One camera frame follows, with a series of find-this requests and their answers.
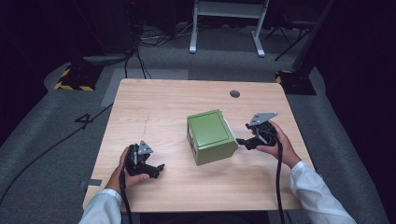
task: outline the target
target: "gray carpet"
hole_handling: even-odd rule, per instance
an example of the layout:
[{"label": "gray carpet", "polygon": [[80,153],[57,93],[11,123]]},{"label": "gray carpet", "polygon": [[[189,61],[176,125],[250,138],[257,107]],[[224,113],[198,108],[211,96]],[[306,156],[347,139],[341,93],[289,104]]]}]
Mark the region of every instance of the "gray carpet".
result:
[{"label": "gray carpet", "polygon": [[[173,70],[181,71],[175,77],[180,79],[275,82],[274,72],[290,69],[303,43],[274,62],[287,43],[279,33],[264,40],[269,31],[263,30],[266,57],[259,58],[249,33],[252,29],[204,30],[198,34],[195,54],[189,54],[190,39],[185,36],[161,47],[140,47],[140,56],[153,78],[155,71]],[[1,146],[0,193],[33,158],[78,129],[81,124],[75,119],[86,113],[94,116],[111,104],[116,83],[124,76],[123,63],[119,63],[105,67],[96,91],[54,90],[66,66],[47,76],[44,84],[49,93]],[[136,57],[127,67],[129,74],[139,69]],[[287,98],[318,172],[358,223],[388,223],[375,186],[332,111],[320,73],[314,70],[310,78],[317,96]],[[1,204],[2,224],[78,223],[85,194],[80,184],[91,177],[110,112],[111,107],[18,178]],[[309,222],[304,211],[290,213],[293,223]],[[269,214],[271,223],[279,222],[277,211]]]}]

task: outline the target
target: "wrist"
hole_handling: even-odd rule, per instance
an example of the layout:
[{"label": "wrist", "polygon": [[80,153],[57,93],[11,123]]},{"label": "wrist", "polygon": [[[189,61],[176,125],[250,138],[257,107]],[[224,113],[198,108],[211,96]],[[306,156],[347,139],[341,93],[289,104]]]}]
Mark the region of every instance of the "wrist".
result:
[{"label": "wrist", "polygon": [[289,168],[293,168],[297,163],[301,161],[300,157],[295,156],[284,160],[284,163],[289,166]]}]

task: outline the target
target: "chair leg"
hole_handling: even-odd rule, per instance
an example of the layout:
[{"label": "chair leg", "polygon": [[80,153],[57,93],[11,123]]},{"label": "chair leg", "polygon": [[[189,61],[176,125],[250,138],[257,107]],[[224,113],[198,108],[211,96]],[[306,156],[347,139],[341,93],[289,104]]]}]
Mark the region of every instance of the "chair leg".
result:
[{"label": "chair leg", "polygon": [[265,37],[265,39],[269,38],[270,35],[272,35],[276,30],[277,28],[274,27],[274,29]]},{"label": "chair leg", "polygon": [[280,32],[282,32],[282,35],[283,35],[283,37],[285,37],[286,41],[288,41],[288,43],[289,43],[289,46],[290,46],[290,45],[291,45],[291,43],[290,43],[290,41],[289,41],[288,37],[285,35],[285,32],[283,32],[283,30],[282,30],[282,28],[281,28],[281,27],[279,27],[279,30],[280,30]]},{"label": "chair leg", "polygon": [[279,60],[280,57],[282,57],[286,52],[288,52],[291,48],[293,48],[298,42],[300,42],[300,40],[302,40],[306,35],[309,35],[309,32],[304,33],[303,35],[301,35],[296,41],[294,41],[294,43],[292,43],[287,49],[285,49],[281,54],[279,54],[279,56],[277,56],[275,58],[275,61]]}]

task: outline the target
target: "white object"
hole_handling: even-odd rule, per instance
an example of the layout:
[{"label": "white object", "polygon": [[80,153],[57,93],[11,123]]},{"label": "white object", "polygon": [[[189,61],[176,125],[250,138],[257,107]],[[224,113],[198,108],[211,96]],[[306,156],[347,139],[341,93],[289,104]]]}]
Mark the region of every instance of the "white object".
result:
[{"label": "white object", "polygon": [[195,53],[197,48],[197,22],[198,15],[200,16],[221,16],[221,17],[237,17],[258,19],[259,22],[256,31],[252,31],[254,45],[260,57],[264,57],[265,53],[262,49],[262,43],[259,39],[260,30],[262,29],[262,22],[264,21],[265,13],[268,8],[269,0],[265,0],[264,4],[240,4],[240,3],[224,3],[224,2],[206,2],[195,0],[192,34],[190,42],[190,53]]}]

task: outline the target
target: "round hole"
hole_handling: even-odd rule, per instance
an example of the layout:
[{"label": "round hole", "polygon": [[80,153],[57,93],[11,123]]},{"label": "round hole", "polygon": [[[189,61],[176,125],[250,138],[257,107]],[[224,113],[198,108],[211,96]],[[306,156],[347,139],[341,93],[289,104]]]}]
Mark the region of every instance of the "round hole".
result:
[{"label": "round hole", "polygon": [[239,91],[230,91],[230,95],[233,98],[238,98],[241,95],[241,93]]}]

